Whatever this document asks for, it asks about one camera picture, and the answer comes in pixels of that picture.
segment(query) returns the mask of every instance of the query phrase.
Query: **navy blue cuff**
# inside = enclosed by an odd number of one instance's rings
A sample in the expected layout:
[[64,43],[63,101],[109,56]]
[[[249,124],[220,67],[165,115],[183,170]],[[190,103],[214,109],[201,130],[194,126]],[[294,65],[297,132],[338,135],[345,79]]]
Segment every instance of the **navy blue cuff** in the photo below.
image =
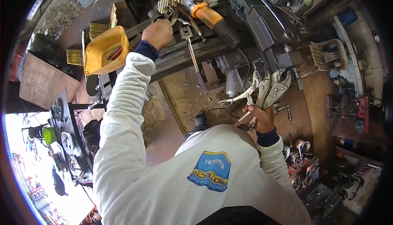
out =
[[134,52],[144,55],[147,58],[150,58],[152,61],[155,61],[156,59],[158,59],[158,57],[160,57],[158,55],[157,49],[145,40],[140,41]]
[[261,134],[257,132],[257,136],[258,136],[257,143],[262,147],[268,147],[275,144],[280,139],[276,131],[277,128],[274,127],[272,131],[266,134]]

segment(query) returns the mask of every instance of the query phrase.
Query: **hand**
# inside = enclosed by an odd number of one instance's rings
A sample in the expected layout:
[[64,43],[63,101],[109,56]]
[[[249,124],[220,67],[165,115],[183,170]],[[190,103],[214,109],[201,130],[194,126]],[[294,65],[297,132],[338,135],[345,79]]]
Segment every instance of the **hand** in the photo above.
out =
[[169,20],[163,19],[149,25],[142,33],[142,40],[148,41],[157,51],[168,46],[173,37]]
[[266,111],[263,111],[257,106],[246,105],[243,108],[243,112],[246,113],[247,111],[257,118],[257,125],[255,126],[256,132],[266,134],[274,129],[273,106],[269,107]]

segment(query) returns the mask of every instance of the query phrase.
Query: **white long-sleeve shirt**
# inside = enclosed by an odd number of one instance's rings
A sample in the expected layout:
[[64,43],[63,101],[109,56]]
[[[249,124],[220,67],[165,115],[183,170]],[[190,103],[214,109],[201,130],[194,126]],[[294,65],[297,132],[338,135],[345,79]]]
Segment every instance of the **white long-sleeve shirt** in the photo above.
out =
[[255,149],[232,125],[192,135],[148,167],[141,115],[154,62],[129,53],[101,123],[94,192],[103,224],[197,224],[224,207],[252,206],[281,224],[310,224],[290,182],[282,138]]

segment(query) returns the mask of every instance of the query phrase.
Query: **yellow angle grinder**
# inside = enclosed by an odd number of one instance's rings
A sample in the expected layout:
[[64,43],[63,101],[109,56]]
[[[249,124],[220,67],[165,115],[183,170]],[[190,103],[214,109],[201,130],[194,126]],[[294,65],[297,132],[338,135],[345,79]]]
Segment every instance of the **yellow angle grinder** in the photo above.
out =
[[200,19],[217,35],[219,35],[230,47],[236,48],[241,38],[237,31],[225,21],[225,19],[209,7],[204,0],[184,0],[191,16]]

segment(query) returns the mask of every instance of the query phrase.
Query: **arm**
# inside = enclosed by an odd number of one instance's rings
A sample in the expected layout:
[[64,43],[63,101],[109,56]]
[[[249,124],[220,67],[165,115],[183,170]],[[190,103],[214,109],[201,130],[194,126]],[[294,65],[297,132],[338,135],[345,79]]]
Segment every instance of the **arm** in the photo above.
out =
[[282,154],[282,149],[284,147],[282,137],[277,135],[276,128],[267,134],[257,133],[257,136],[259,156],[263,171],[266,174],[272,174],[284,189],[294,192],[288,173],[287,163]]
[[268,175],[273,175],[285,190],[294,193],[287,163],[282,155],[284,147],[282,137],[277,135],[274,127],[273,108],[270,107],[263,111],[255,106],[246,106],[243,112],[246,111],[250,111],[250,114],[257,118],[255,130],[258,136],[257,144],[259,145],[258,151],[263,171]]
[[[154,73],[157,47],[172,39],[169,21],[159,21],[145,29],[135,52],[127,55],[126,65],[116,79],[100,128],[100,149],[94,158],[93,181],[97,207],[103,218],[112,203],[136,182],[147,169],[141,115],[147,85]],[[153,46],[155,36],[161,46]]]

